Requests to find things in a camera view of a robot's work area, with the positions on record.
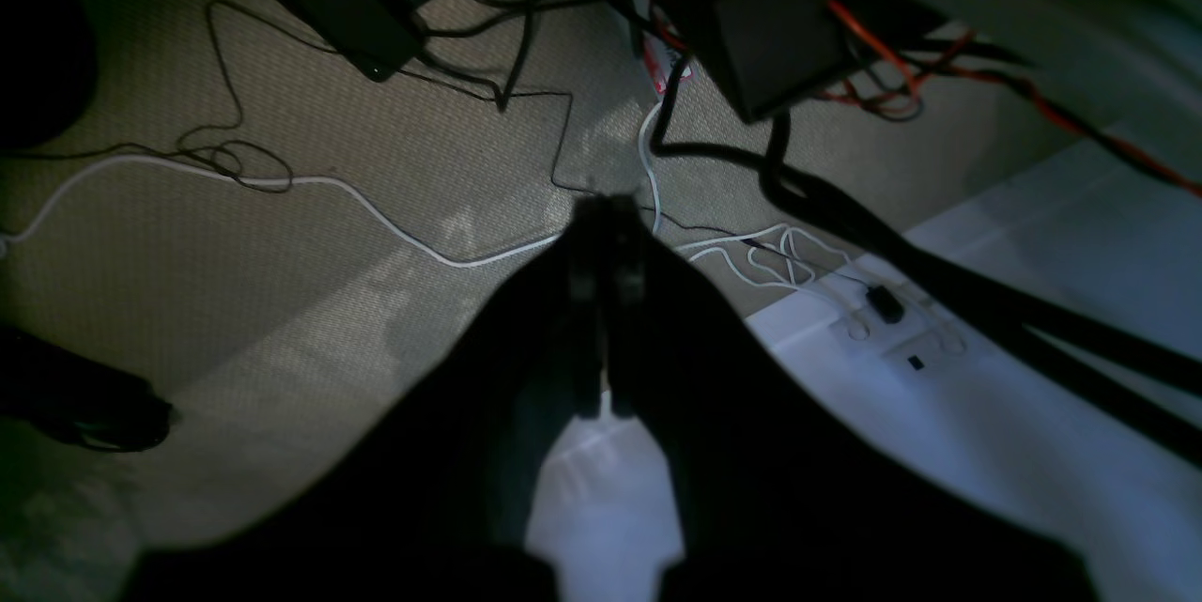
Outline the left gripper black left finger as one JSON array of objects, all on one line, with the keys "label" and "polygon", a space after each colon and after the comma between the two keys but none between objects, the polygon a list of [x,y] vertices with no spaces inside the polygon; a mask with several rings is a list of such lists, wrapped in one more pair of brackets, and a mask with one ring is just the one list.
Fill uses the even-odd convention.
[{"label": "left gripper black left finger", "polygon": [[524,550],[541,466],[599,372],[609,201],[507,278],[433,370],[313,485],[215,546],[150,552],[133,601],[554,600]]}]

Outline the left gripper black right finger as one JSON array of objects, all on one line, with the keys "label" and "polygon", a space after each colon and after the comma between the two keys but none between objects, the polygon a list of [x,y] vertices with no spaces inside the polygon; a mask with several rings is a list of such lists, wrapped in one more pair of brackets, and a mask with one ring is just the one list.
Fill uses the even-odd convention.
[{"label": "left gripper black right finger", "polygon": [[607,199],[620,401],[662,448],[684,555],[661,601],[1095,601],[1082,559],[883,454],[707,278]]}]

